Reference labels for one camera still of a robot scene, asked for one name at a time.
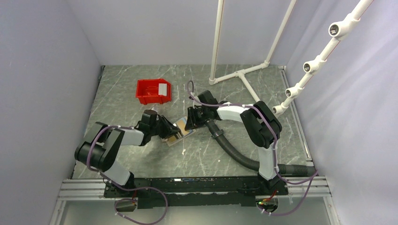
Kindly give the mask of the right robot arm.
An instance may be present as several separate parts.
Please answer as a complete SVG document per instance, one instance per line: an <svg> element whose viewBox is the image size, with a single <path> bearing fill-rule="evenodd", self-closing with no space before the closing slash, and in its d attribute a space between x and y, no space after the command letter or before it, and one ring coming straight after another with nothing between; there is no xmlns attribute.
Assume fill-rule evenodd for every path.
<svg viewBox="0 0 398 225"><path fill-rule="evenodd" d="M236 162L245 168L258 171L263 178L259 181L259 190L269 195L276 190L274 177L279 171L275 162L276 142L280 138L282 126L263 101L255 104L240 105L227 101L211 103L200 102L188 107L186 131L207 127L211 137ZM231 120L243 123L250 140L259 147L259 160L255 161L239 152L217 127L215 120Z"/></svg>

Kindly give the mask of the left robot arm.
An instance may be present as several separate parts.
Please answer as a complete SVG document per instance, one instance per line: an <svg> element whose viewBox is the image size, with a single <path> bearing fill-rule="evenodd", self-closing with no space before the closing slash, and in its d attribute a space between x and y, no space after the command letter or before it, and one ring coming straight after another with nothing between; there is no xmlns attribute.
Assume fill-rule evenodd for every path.
<svg viewBox="0 0 398 225"><path fill-rule="evenodd" d="M145 146L151 138L167 139L181 130L155 110L145 110L137 125L124 127L95 122L75 150L74 158L90 171L98 172L124 197L134 193L134 174L116 161L124 145Z"/></svg>

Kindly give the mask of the tan leather card holder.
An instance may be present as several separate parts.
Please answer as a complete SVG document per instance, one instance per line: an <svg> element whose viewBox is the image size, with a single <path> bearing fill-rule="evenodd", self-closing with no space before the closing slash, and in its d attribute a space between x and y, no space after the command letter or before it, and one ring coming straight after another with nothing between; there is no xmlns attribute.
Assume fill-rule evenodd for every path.
<svg viewBox="0 0 398 225"><path fill-rule="evenodd" d="M196 129L190 129L190 130L185 130L185 125L187 124L187 117L182 117L179 120L177 120L175 123L173 123L174 126L180 129L180 132L177 133L176 135L173 135L169 138L166 139L161 139L162 142L166 143L169 147L172 145L182 141L186 137L192 135L193 133L196 132Z"/></svg>

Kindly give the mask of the red plastic bin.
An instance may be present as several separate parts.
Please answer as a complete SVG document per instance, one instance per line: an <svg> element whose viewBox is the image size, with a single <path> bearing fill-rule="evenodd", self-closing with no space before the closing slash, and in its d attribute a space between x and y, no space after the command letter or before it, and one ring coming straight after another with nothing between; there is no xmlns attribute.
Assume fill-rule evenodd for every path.
<svg viewBox="0 0 398 225"><path fill-rule="evenodd" d="M166 83L168 85L168 95L158 95L159 83ZM142 79L137 81L136 98L143 105L147 104L164 104L170 102L172 99L171 83L164 79Z"/></svg>

